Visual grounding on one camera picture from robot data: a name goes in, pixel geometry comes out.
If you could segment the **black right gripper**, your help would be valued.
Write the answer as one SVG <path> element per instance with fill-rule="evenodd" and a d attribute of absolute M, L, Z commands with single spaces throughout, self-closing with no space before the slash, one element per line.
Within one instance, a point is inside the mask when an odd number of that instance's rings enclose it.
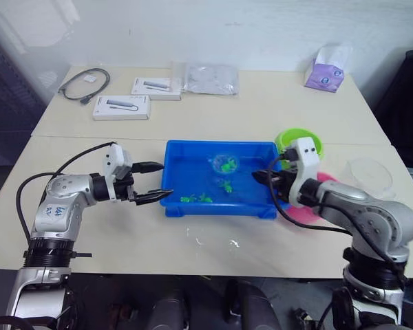
<path fill-rule="evenodd" d="M 263 185 L 268 184 L 269 175 L 271 176 L 272 185 L 274 185 L 276 198 L 288 203 L 290 190 L 297 177 L 297 171 L 295 169 L 280 171 L 258 170 L 257 173 L 252 174 L 255 181 Z"/>

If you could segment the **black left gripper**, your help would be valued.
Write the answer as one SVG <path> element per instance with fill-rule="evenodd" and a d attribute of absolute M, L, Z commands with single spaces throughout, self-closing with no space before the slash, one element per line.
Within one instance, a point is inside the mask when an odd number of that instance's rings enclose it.
<path fill-rule="evenodd" d="M 161 171 L 165 166 L 157 162 L 136 162 L 132 164 L 132 173 L 153 173 Z M 114 192 L 119 201 L 134 202 L 137 206 L 152 204 L 168 197 L 173 189 L 155 189 L 138 194 L 134 190 L 134 177 L 131 172 L 126 173 L 121 179 L 114 180 Z"/>

